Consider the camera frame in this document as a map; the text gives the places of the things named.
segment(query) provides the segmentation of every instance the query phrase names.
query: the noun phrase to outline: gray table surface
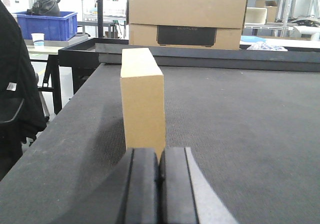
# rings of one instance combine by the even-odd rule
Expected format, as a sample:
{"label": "gray table surface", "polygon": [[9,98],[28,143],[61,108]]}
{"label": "gray table surface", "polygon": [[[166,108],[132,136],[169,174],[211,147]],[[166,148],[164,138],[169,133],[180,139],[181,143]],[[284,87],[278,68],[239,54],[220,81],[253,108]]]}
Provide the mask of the gray table surface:
{"label": "gray table surface", "polygon": [[[1,224],[47,224],[125,151],[120,66],[100,66],[0,183]],[[161,67],[168,146],[242,224],[320,223],[318,73]]]}

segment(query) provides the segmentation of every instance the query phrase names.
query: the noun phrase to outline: large cardboard box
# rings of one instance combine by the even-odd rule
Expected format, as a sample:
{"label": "large cardboard box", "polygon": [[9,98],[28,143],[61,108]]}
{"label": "large cardboard box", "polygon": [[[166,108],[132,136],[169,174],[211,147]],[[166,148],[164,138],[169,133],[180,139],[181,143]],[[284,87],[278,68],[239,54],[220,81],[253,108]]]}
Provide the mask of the large cardboard box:
{"label": "large cardboard box", "polygon": [[121,96],[127,148],[166,146],[164,76],[148,48],[122,50]]}
{"label": "large cardboard box", "polygon": [[247,0],[128,0],[129,44],[239,49]]}
{"label": "large cardboard box", "polygon": [[274,22],[276,20],[278,5],[275,0],[256,0],[255,6],[257,8],[266,8],[266,21]]}

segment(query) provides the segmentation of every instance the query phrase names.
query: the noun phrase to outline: black label on box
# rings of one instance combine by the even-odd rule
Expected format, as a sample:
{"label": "black label on box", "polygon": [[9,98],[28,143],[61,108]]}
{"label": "black label on box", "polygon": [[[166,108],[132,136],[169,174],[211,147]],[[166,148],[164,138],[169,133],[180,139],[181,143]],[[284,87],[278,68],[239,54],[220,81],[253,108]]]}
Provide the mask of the black label on box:
{"label": "black label on box", "polygon": [[156,40],[160,45],[211,47],[216,42],[217,28],[158,25],[157,32]]}

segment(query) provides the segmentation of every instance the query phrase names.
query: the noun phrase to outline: white cup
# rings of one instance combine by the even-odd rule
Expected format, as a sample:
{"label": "white cup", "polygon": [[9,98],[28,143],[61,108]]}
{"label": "white cup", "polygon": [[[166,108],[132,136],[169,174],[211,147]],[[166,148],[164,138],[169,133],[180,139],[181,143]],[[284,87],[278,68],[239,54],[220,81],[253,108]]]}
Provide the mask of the white cup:
{"label": "white cup", "polygon": [[45,34],[44,33],[32,33],[32,40],[35,49],[43,49],[45,47]]}

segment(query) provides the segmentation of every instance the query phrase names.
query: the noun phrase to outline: blue plastic crate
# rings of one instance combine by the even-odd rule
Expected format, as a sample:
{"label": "blue plastic crate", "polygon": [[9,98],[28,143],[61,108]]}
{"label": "blue plastic crate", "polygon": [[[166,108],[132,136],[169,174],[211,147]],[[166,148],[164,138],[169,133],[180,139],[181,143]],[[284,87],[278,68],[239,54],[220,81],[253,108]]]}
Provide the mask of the blue plastic crate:
{"label": "blue plastic crate", "polygon": [[44,33],[45,40],[67,41],[77,32],[76,12],[60,11],[61,17],[26,13],[16,13],[24,39],[32,39],[32,33]]}

